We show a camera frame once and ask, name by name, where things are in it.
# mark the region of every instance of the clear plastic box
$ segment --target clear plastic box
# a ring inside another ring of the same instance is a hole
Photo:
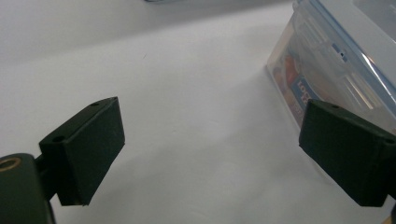
[[[301,126],[310,98],[396,134],[396,1],[299,0],[267,69]]]

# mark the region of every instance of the white table surface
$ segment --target white table surface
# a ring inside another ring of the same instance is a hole
[[[72,223],[380,223],[298,147],[265,63],[287,0],[0,0],[1,155],[119,96],[126,145]]]

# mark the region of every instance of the black plastic part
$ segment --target black plastic part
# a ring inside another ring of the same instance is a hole
[[[310,100],[300,146],[356,203],[383,205],[393,187],[393,134],[338,105]]]
[[[13,154],[1,158],[0,180],[0,223],[55,223],[33,156]]]
[[[61,204],[89,204],[124,143],[117,97],[88,105],[46,136],[39,145]]]

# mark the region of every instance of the container lid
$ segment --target container lid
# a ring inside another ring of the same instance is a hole
[[[358,46],[355,53],[366,61],[396,104],[396,0],[310,2]]]

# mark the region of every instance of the printed label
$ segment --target printed label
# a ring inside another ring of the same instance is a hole
[[[311,87],[309,87],[304,76],[298,76],[290,88],[303,110],[305,110],[309,99],[318,99],[318,96],[312,91]]]

